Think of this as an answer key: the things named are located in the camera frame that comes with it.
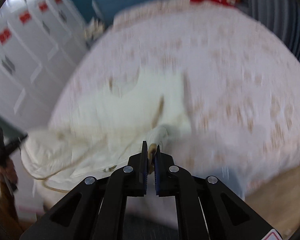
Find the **person's left hand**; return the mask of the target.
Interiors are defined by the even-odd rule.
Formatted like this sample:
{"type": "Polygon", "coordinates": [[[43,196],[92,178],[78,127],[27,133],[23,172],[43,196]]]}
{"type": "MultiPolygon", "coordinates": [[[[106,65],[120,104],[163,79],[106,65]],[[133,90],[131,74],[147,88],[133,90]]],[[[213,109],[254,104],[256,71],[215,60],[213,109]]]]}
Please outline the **person's left hand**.
{"type": "Polygon", "coordinates": [[[15,171],[14,163],[11,159],[7,159],[5,167],[0,166],[0,182],[4,183],[5,178],[7,178],[7,180],[12,184],[18,183],[18,176],[15,171]]]}

